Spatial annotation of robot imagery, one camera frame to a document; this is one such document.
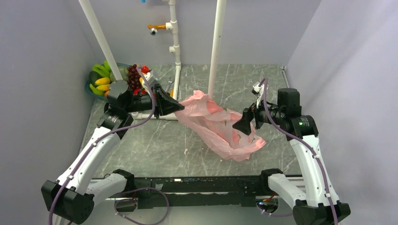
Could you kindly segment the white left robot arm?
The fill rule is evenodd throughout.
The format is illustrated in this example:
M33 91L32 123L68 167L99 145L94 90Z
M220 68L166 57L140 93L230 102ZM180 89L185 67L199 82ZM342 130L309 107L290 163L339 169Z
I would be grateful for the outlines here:
M108 108L104 110L91 140L71 166L55 182L47 180L41 192L49 210L49 224L53 214L71 223L82 224L94 207L105 199L120 193L124 197L136 190L135 177L122 169L91 185L91 179L106 155L124 137L134 124L132 112L150 110L150 117L169 115L184 106L167 94L159 83L151 85L144 95L133 95L128 83L118 80L110 84Z

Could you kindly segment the pink peach-print plastic bag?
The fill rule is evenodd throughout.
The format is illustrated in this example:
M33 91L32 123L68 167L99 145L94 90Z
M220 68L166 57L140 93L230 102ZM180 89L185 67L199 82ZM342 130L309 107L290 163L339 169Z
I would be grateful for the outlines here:
M223 159L247 160L266 144L256 135L252 124L249 125L249 135L234 129L232 125L242 118L242 114L219 106L200 90L195 90L180 104L184 109L175 112L177 120L198 134L208 148Z

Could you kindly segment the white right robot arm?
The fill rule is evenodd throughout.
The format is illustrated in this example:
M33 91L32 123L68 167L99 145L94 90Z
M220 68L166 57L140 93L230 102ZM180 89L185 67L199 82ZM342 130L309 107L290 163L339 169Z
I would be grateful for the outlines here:
M263 170L259 190L269 195L278 194L292 209L298 225L337 225L351 214L349 204L340 201L327 174L321 155L319 132L312 116L303 115L300 93L293 88L277 92L277 103L266 101L263 86L254 87L257 100L243 110L242 118L233 125L246 135L267 123L275 126L285 136L299 162L305 190L290 182L279 169Z

